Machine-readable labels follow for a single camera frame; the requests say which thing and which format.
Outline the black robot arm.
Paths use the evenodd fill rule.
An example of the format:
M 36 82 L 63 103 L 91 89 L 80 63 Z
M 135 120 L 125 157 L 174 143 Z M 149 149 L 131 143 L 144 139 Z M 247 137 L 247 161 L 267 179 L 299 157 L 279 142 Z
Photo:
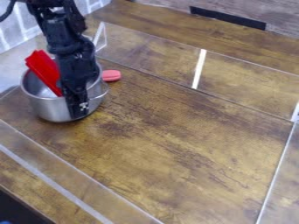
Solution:
M 89 112 L 87 84 L 99 77 L 95 45 L 83 36 L 85 18 L 73 0 L 27 0 L 25 5 L 47 39 L 48 52 L 55 56 L 69 116 L 81 118 Z

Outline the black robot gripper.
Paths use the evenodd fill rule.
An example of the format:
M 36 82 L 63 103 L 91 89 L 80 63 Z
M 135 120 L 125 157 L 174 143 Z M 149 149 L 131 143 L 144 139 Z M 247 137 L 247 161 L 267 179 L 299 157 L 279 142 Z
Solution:
M 47 50 L 59 73 L 55 82 L 65 98 L 69 117 L 80 119 L 89 112 L 87 85 L 99 77 L 95 45 L 89 40 L 49 41 Z

